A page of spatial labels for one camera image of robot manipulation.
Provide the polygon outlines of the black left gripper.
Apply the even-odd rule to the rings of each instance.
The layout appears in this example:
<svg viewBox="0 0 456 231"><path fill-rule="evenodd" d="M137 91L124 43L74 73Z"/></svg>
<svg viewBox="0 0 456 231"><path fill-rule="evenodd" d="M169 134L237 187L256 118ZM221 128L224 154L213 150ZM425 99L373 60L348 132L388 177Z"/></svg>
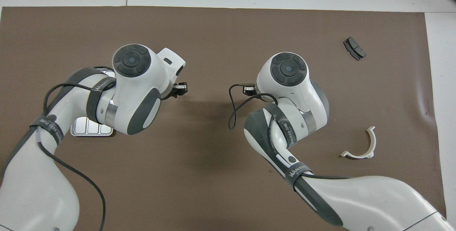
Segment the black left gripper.
<svg viewBox="0 0 456 231"><path fill-rule="evenodd" d="M177 98L188 92L187 82L169 84L164 92L161 93L161 100L166 100L170 97Z"/></svg>

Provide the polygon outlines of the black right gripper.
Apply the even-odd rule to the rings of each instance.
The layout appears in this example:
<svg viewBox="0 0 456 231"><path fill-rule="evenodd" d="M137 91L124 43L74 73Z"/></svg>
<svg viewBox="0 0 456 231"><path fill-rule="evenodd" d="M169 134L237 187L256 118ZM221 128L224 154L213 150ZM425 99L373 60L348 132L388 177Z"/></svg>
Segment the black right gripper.
<svg viewBox="0 0 456 231"><path fill-rule="evenodd" d="M259 90L257 84L255 85L243 85L243 94L255 96L259 100L264 100L263 96L259 96L261 91Z"/></svg>

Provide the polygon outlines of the silver metal tray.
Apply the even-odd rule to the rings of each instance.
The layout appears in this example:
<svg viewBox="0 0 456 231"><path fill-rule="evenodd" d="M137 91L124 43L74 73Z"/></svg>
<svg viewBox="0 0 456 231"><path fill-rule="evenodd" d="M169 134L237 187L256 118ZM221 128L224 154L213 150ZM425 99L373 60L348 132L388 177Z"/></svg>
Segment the silver metal tray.
<svg viewBox="0 0 456 231"><path fill-rule="evenodd" d="M114 129L93 122L87 117L79 117L70 127L70 133L76 137L109 137L114 133Z"/></svg>

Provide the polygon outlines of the brown paper table mat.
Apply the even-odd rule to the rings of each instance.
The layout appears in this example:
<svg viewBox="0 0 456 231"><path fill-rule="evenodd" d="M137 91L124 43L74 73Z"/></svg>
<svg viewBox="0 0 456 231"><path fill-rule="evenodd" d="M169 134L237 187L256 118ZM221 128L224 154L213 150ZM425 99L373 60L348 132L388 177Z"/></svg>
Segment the brown paper table mat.
<svg viewBox="0 0 456 231"><path fill-rule="evenodd" d="M365 51L357 61L343 42ZM330 121L292 149L318 175L406 182L445 217L425 16L418 12L180 7L7 7L0 21L0 171L41 114L54 85L84 67L110 66L141 43L186 61L169 98L141 133L68 134L57 156L89 176L107 203L104 231L344 231L300 199L248 144L247 114L232 131L228 89L254 83L290 51L325 92ZM366 131L375 126L372 158Z"/></svg>

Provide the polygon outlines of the short dark grey brake pad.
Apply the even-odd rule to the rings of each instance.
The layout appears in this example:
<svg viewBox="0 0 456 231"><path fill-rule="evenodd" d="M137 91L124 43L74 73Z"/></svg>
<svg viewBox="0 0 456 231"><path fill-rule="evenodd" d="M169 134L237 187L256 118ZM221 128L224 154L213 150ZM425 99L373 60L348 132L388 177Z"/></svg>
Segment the short dark grey brake pad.
<svg viewBox="0 0 456 231"><path fill-rule="evenodd" d="M359 46L359 44L352 38L349 37L343 42L346 50L350 55L357 61L363 59L366 56L365 51Z"/></svg>

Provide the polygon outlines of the white curved plastic bracket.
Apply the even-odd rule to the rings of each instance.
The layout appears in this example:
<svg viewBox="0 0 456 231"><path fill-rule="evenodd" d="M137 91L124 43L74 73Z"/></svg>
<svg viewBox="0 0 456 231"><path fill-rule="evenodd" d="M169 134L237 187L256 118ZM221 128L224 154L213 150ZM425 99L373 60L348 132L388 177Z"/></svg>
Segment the white curved plastic bracket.
<svg viewBox="0 0 456 231"><path fill-rule="evenodd" d="M368 132L368 135L370 138L370 145L369 145L369 149L365 153L363 153L361 155L354 155L354 154L350 153L349 151L343 151L340 154L340 156L349 157L349 158L353 158L353 159L372 158L374 156L374 151L377 146L377 137L374 133L375 128L376 128L375 126L371 126L366 130Z"/></svg>

